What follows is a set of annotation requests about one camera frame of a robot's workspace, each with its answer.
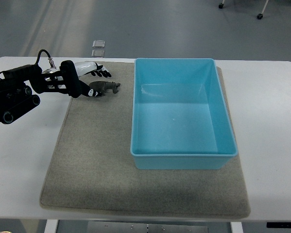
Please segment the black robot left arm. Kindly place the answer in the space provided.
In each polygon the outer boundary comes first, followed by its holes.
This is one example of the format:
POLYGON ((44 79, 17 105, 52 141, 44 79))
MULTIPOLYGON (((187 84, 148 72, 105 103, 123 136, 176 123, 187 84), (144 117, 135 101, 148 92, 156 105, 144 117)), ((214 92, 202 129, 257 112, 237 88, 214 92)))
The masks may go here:
POLYGON ((38 64, 43 52, 54 68, 49 52, 40 50, 34 64, 0 72, 0 123, 11 124, 36 108, 40 104, 38 94, 57 92, 73 98, 83 94, 74 63, 66 60, 58 71, 44 73, 38 64))

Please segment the black white robotic left hand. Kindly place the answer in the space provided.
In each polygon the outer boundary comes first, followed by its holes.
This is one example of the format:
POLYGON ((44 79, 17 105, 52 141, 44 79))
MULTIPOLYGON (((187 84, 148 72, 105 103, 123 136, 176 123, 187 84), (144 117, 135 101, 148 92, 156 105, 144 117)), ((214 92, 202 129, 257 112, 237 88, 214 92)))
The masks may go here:
MULTIPOLYGON (((78 77, 92 74, 93 76, 98 75, 99 77, 112 77, 111 73, 105 68, 104 65, 98 64, 93 61, 77 62, 74 64, 78 77)), ((89 87, 88 84, 79 81, 81 85, 82 95, 87 97, 100 97, 102 92, 98 91, 97 87, 89 87)))

